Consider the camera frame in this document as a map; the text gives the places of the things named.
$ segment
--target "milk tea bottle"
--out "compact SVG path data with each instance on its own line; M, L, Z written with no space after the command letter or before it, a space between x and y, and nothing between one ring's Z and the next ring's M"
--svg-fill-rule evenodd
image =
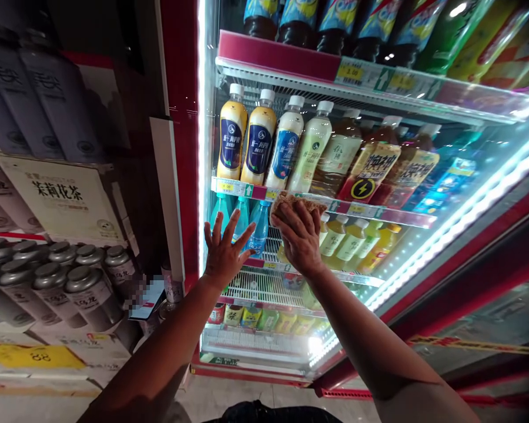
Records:
M220 145L217 177L239 180L241 175L241 151L247 129L247 109L241 103L243 86L231 84L230 98L219 115Z

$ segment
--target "refrigerator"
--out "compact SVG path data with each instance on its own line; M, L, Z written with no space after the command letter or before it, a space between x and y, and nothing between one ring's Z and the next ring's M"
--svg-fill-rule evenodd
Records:
M172 157L164 182L160 164L166 158L158 158L158 172L161 186L167 184L178 192L173 202L176 231L169 249L173 277L184 280L186 292L205 269L203 225L210 220L216 195L225 194L232 210L238 197L247 197L254 208L259 201L273 202L280 193L217 177L220 110L233 83L243 86L242 102L249 115L262 89L270 89L275 93L272 109L277 118L290 97L299 95L305 98L306 122L320 101L330 101L333 123L348 109L358 109L360 118L375 121L376 127L385 116L402 117L401 125L408 127L410 136L427 123L441 125L433 141L437 151L454 146L466 131L481 133L469 148L472 168L459 171L465 176L462 184L442 204L433 203L424 212L293 192L326 205L330 221L344 215L349 224L361 218L381 221L382 228L401 227L397 244L371 274L336 272L386 323L394 323L438 292L451 274L485 254L529 214L528 91L502 90L247 36L245 6L242 0L156 2L162 85L170 119L159 131L164 136L153 138ZM468 157L467 149L458 154ZM327 322L323 310L309 307L305 284L302 290L289 289L297 271L278 259L279 247L279 232L271 227L263 254L250 258L220 297L200 336L191 372L313 387L323 395L351 383L356 373L333 330L327 323L322 325ZM455 298L454 304L461 307L470 299ZM259 310L273 311L268 315L278 312L278 322L295 316L300 322L311 321L312 328L295 334L279 333L276 326L259 331L250 325L228 325L224 314L231 306L234 311L251 311L256 318ZM417 323L417 328L404 340L419 335L422 325ZM360 395L364 387L360 381L355 384L361 387Z

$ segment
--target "display cooler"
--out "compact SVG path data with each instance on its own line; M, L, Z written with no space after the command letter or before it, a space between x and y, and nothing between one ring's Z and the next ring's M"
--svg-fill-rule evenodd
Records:
M521 324L518 316L529 319L528 92L253 38L242 34L243 1L160 1L156 7L165 102L171 116L165 123L173 157L169 167L175 169L169 178L179 193L180 236L175 237L179 243L174 251L171 248L171 256L174 253L174 260L181 262L186 291L204 272L203 225L210 220L217 194L225 194L230 205L247 197L257 207L257 200L272 202L280 192L217 177L220 111L235 83L244 88L242 103L249 115L261 90L270 89L278 118L290 97L298 95L305 98L306 122L326 100L334 103L329 115L334 124L349 108L360 110L360 119L376 125L385 116L400 116L401 125L413 134L426 123L438 124L433 140L437 151L455 146L454 140L464 131L477 127L481 136L470 146L474 167L464 174L467 177L454 195L424 213L292 193L325 204L330 221L345 215L348 224L361 218L381 221L383 228L390 223L401 227L397 244L371 274L342 270L336 274L402 339L412 343L417 339L413 348L441 375L494 353L441 350L427 345L431 340L423 337L529 346L529 329L515 329ZM526 241L516 239L522 236ZM227 325L217 318L200 337L192 372L312 385L319 395L347 388L360 398L366 387L354 379L356 373L333 330L327 323L322 325L325 313L310 306L305 288L287 288L286 280L297 271L278 259L280 241L271 227L262 255L246 262L219 299L227 308L220 305L216 313L230 311L231 306L256 313L275 310L280 319L313 317L313 327L323 330L261 331ZM463 272L473 274L463 276Z

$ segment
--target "hand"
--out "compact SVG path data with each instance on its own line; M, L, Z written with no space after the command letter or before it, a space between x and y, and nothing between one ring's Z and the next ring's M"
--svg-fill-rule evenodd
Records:
M210 234L210 223L206 222L204 224L204 235L206 236L208 250L204 275L209 276L212 281L215 281L221 290L239 273L241 266L249 256L256 254L255 250L247 250L239 255L255 230L254 222L249 225L235 244L231 243L235 226L237 226L237 221L239 220L239 214L239 209L233 211L229 219L229 224L223 232L223 238L220 235L223 221L223 213L221 211L217 214L216 223L213 226L213 233Z
M321 216L319 210L307 211L302 201L297 201L294 210L284 203L280 205L285 219L271 215L272 224L280 230L286 257L306 279L311 279L327 270L319 253Z

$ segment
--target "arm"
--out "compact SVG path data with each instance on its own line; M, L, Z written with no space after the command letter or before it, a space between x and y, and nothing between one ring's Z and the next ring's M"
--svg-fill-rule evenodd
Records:
M409 385L422 383L442 391L439 392L439 399L431 395L433 404L444 402L441 410L454 409L460 421L478 421L457 393L322 262L319 253L319 212L314 210L310 214L302 202L296 203L296 211L286 204L281 208L286 216L284 220L277 216L272 216L271 220L282 234L286 257L304 275L322 304L347 356L378 400L381 417L396 405L396 401L391 404L392 401L388 400ZM408 404L423 411L427 399L418 392L413 399L408 399Z
M194 288L140 349L116 374L98 399L80 418L80 423L100 421L147 421L157 413L157 402L168 406L180 386L184 372L204 329L207 318L223 289L241 269L254 250L241 250L255 230L255 224L232 244L239 210L235 210L221 239L223 214L218 213L213 234L204 227L208 257L206 271Z

